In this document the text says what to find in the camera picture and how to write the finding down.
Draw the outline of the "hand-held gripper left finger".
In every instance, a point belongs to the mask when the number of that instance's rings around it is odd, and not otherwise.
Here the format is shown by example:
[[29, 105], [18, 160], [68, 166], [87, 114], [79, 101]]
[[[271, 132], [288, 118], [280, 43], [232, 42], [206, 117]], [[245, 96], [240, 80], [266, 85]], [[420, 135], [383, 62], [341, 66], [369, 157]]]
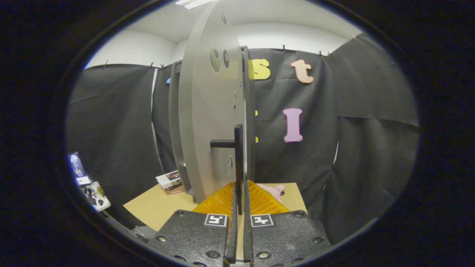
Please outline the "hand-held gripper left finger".
[[148, 245], [161, 254], [200, 267], [236, 263], [236, 184], [230, 182], [192, 211], [175, 211]]

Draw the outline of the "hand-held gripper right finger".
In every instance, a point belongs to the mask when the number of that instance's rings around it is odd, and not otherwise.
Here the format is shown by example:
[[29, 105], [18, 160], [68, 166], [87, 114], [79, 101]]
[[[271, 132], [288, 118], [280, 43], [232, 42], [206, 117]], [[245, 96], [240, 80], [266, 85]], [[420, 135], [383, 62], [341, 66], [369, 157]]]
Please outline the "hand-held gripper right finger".
[[251, 267], [288, 267], [331, 247], [321, 223], [289, 211], [252, 181], [243, 189], [243, 261]]

